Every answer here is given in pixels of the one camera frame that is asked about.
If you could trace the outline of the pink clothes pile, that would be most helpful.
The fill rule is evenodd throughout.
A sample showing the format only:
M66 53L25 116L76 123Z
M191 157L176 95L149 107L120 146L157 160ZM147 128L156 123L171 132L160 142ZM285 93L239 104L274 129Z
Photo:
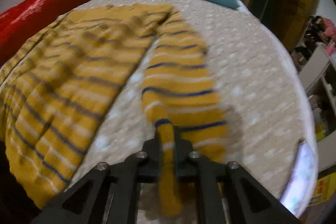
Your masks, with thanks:
M336 42L336 27L330 19L323 18L323 24L325 25L324 35L331 38L332 41Z

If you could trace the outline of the yellow striped knit sweater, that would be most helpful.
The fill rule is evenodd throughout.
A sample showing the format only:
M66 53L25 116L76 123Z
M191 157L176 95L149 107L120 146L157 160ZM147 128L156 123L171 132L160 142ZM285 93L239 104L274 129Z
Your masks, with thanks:
M10 172L38 208L62 192L147 50L141 101L162 146L161 211L183 208L173 175L174 132L213 161L226 121L207 47L169 4L72 11L27 40L1 72L1 140Z

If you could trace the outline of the white shelf unit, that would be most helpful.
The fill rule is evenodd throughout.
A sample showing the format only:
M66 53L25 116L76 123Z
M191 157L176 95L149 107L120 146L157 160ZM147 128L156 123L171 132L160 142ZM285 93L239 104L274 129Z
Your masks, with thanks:
M306 116L312 120L321 172L335 165L335 53L329 55L318 43L310 59L301 61L298 78L307 96Z

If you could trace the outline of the beige dotted quilt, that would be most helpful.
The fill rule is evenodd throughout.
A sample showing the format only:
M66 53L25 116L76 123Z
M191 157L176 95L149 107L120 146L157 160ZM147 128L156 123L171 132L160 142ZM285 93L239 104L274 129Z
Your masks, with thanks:
M82 9L136 3L169 3L202 34L207 64L228 123L224 161L234 160L280 198L294 161L301 120L299 79L290 75L276 44L252 15L202 0L91 0ZM152 50L128 80L106 115L72 182L101 161L115 164L154 136L141 107L141 84Z

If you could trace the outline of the yellow cardboard box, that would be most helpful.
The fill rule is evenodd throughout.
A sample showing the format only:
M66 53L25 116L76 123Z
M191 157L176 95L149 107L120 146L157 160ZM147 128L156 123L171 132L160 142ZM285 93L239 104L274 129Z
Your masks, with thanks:
M310 206L327 202L335 192L336 174L332 173L317 181L313 197L309 203Z

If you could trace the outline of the smartphone with lit screen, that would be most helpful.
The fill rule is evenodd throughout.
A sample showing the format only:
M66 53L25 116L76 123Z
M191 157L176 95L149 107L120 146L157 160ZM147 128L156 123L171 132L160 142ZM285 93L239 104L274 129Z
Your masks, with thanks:
M290 176L280 198L280 202L296 217L299 217L304 199L307 197L314 175L314 165L314 152L306 140L300 139Z

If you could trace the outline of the red snowflake blanket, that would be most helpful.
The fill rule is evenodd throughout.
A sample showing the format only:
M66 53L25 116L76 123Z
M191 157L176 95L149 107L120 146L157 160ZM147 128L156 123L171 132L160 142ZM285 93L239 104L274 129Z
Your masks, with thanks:
M25 0L1 13L1 65L59 15L90 0Z

